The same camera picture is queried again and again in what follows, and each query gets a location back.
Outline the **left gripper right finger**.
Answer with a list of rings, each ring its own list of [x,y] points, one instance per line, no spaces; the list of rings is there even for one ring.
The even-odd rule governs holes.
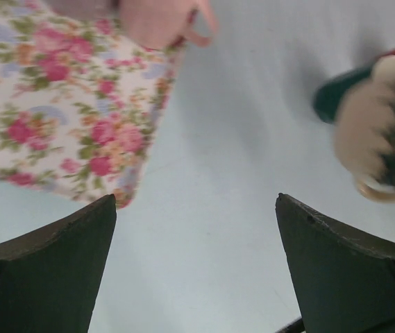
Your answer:
[[[276,218],[305,332],[395,332],[395,243],[280,194]]]

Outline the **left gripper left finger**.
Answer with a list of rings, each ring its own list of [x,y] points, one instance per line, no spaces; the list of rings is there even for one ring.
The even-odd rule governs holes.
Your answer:
[[[116,220],[106,195],[0,243],[0,333],[87,332]]]

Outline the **cream beige mug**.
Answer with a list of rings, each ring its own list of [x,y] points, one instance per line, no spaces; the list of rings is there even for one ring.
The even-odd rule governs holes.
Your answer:
[[[365,198],[395,201],[395,187],[380,182],[381,153],[389,144],[381,132],[395,124],[395,55],[379,59],[368,79],[354,85],[339,104],[334,147]]]

